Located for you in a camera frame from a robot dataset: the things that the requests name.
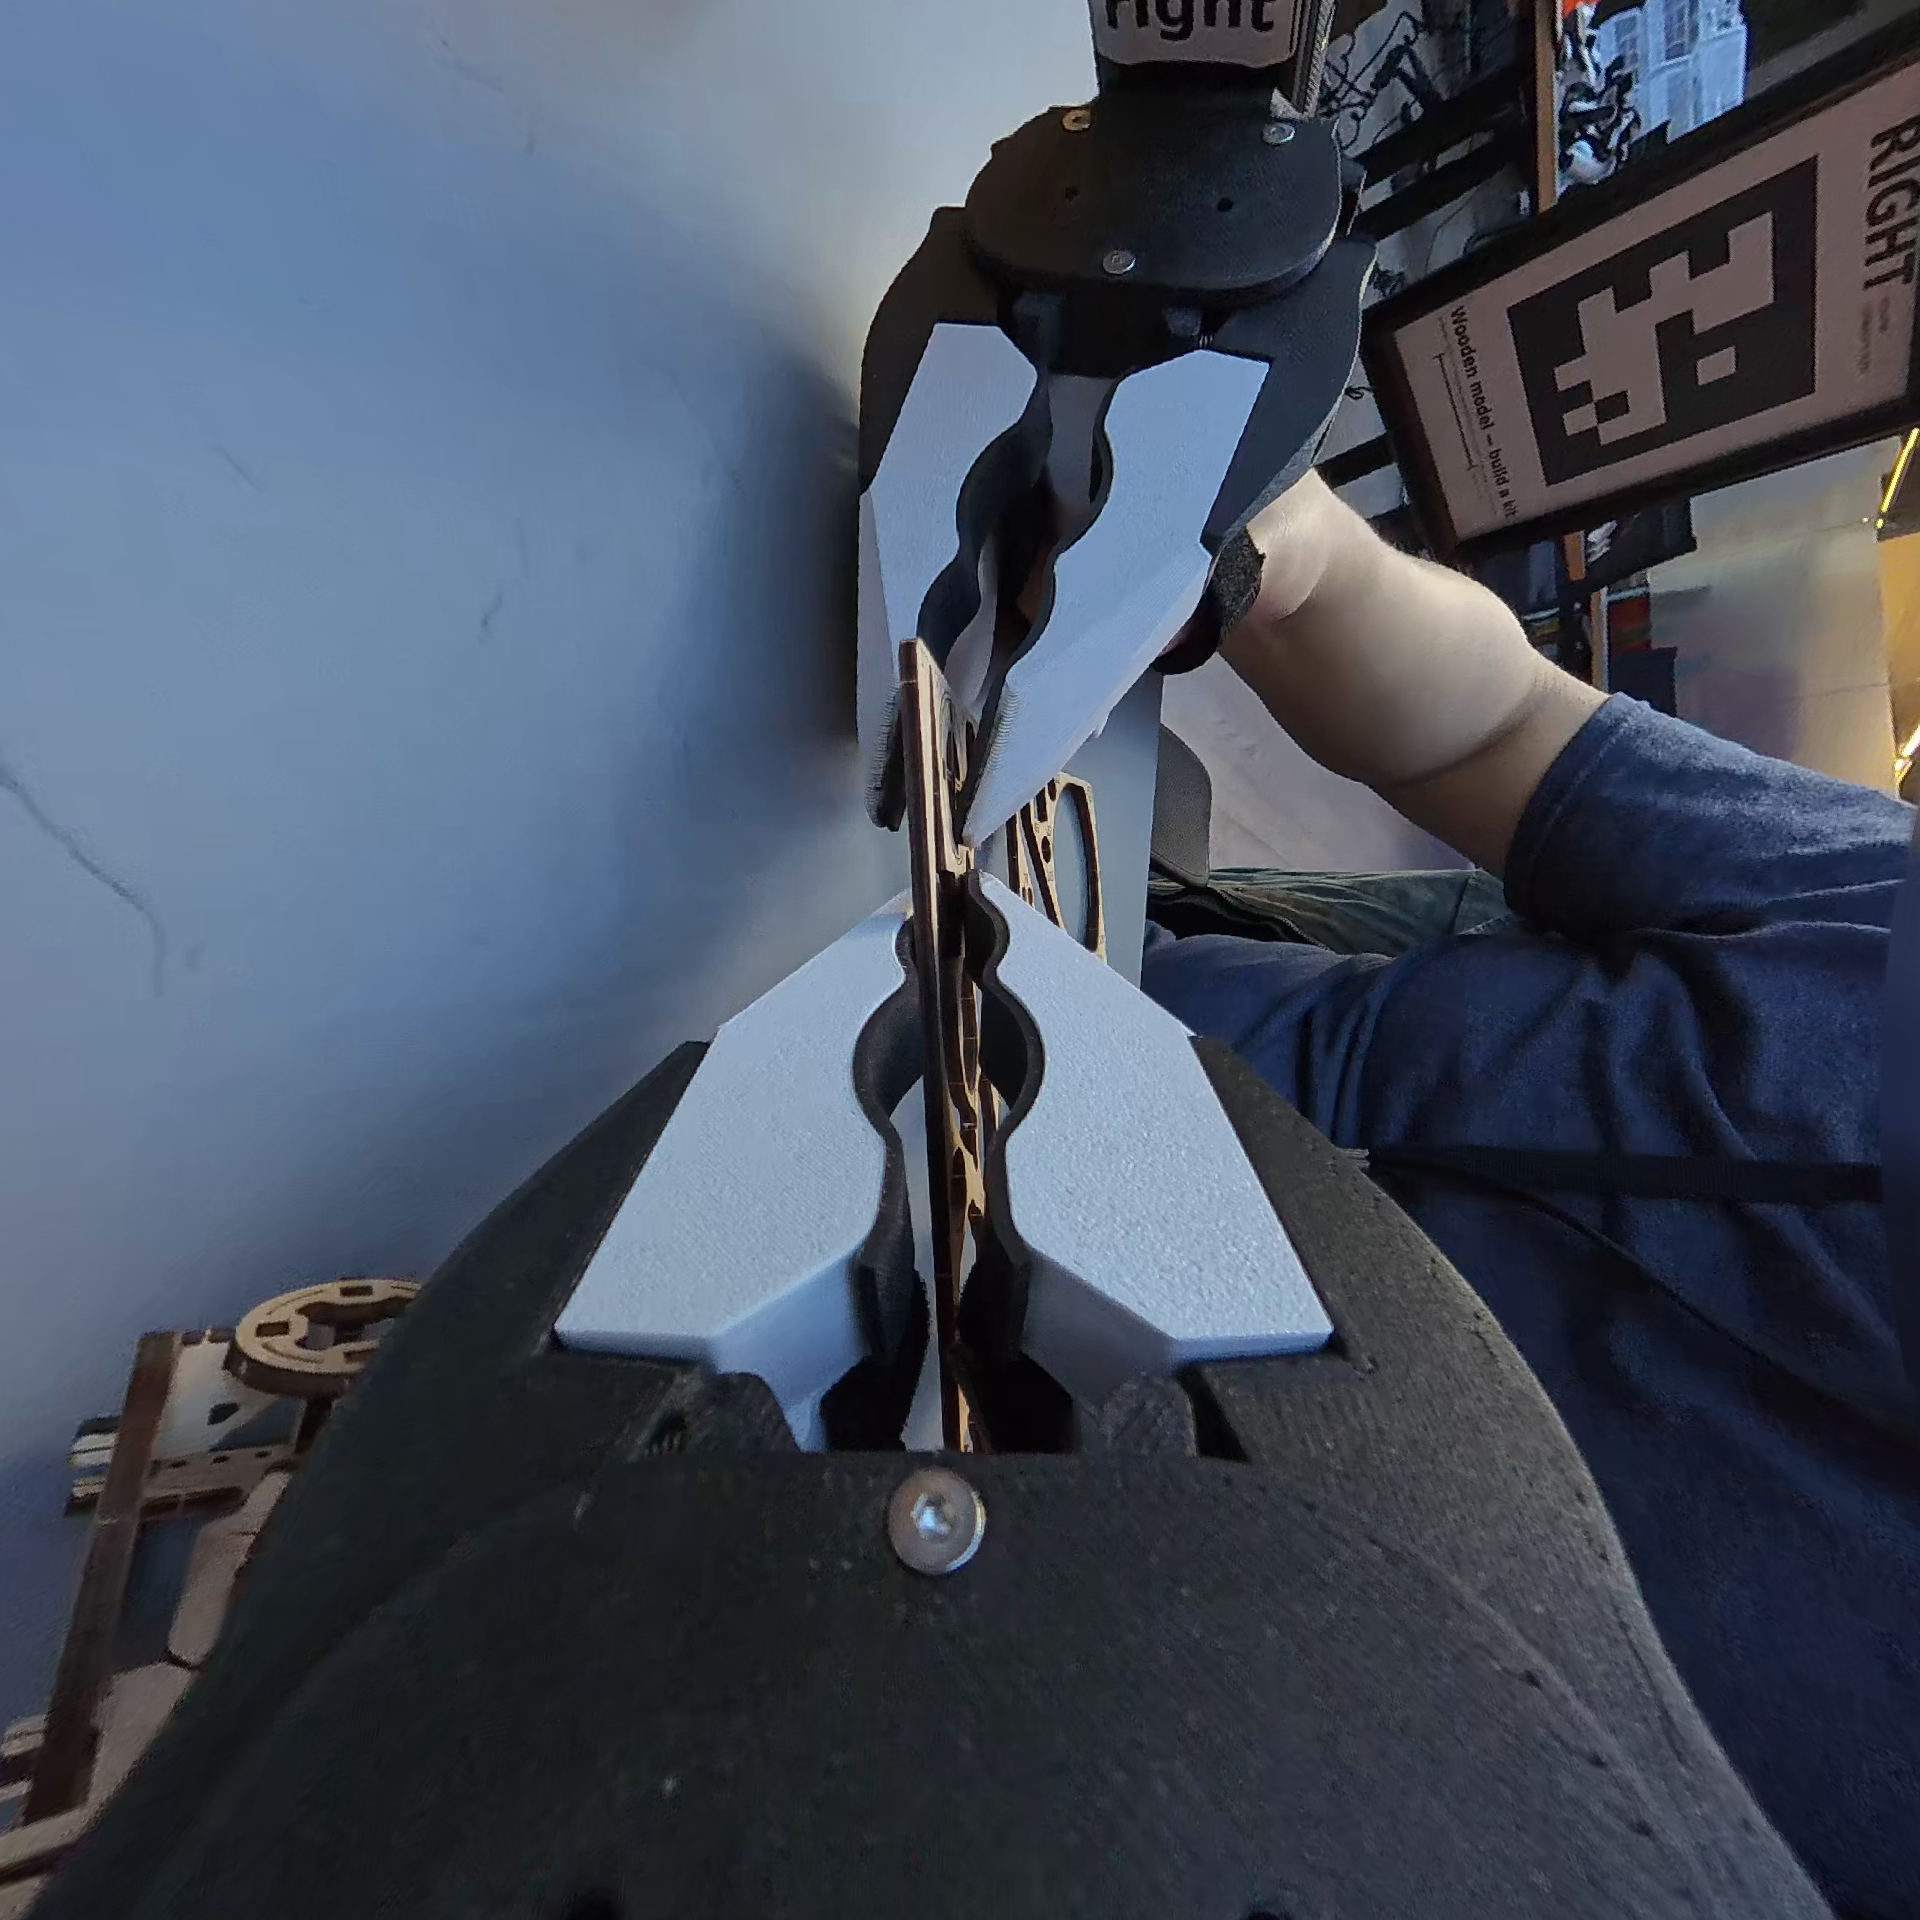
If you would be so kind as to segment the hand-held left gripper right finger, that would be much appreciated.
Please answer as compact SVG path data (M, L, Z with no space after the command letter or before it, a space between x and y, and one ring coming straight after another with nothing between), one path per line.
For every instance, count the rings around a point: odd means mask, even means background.
M966 1279L966 1397L991 1451L1071 1446L1138 1380L1332 1342L1190 1030L991 876L966 969L997 1123Z

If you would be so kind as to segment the person's blue sweater torso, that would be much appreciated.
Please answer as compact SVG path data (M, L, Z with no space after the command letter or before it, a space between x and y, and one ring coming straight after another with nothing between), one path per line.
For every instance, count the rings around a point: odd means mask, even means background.
M1889 883L1388 965L1146 940L1340 1148L1877 1160ZM1549 1387L1702 1717L1844 1918L1918 1914L1918 1396L1883 1213L1394 1177Z

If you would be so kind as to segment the person's olive trousers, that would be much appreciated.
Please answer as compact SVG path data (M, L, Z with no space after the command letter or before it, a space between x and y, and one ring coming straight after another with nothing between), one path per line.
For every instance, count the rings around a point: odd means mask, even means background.
M1520 923L1500 878L1479 868L1384 876L1240 868L1186 880L1153 866L1146 919L1182 940L1220 936L1384 960Z

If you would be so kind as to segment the wooden parts sheet round cutouts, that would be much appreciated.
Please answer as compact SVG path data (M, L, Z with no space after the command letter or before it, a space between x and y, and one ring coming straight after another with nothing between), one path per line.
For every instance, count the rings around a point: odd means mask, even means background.
M932 1366L949 1451L1045 1457L1081 1442L1087 1391L1126 1356L1100 1291L1100 1100L1071 989L1112 980L1032 895L960 844L966 726L921 638L896 652L893 752L909 856L909 961L932 1236Z

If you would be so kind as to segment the large wooden model assembly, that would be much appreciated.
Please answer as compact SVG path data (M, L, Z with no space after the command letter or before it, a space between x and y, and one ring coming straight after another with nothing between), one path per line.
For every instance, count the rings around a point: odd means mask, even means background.
M341 1276L144 1334L70 1446L82 1572L39 1717L3 1733L3 1914L27 1918L209 1661L275 1505L419 1284Z

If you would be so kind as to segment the framed black-white marker sign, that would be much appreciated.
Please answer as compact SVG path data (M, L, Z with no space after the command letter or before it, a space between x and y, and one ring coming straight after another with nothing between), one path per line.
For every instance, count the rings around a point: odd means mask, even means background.
M1918 15L1372 305L1438 559L1479 560L1918 419Z

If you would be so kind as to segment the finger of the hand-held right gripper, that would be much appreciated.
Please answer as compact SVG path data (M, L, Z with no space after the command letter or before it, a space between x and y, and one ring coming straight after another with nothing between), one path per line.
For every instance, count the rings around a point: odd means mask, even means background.
M1103 419L1110 491L1056 560L1038 634L1002 680L966 844L1106 726L1199 607L1212 569L1200 534L1265 377L1251 358L1186 353L1119 381Z
M986 709L993 522L1011 502L987 451L1019 428L1037 381L1002 330L933 323L878 475L858 493L858 750L874 827L900 821L900 802L886 797L900 646L921 638L963 716Z

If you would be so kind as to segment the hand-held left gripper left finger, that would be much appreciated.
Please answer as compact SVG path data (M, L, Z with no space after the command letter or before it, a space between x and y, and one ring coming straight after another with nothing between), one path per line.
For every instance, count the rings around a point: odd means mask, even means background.
M923 1072L909 909L867 917L711 1039L555 1322L568 1352L758 1380L803 1451L878 1387L893 1428L925 1291L893 1111Z

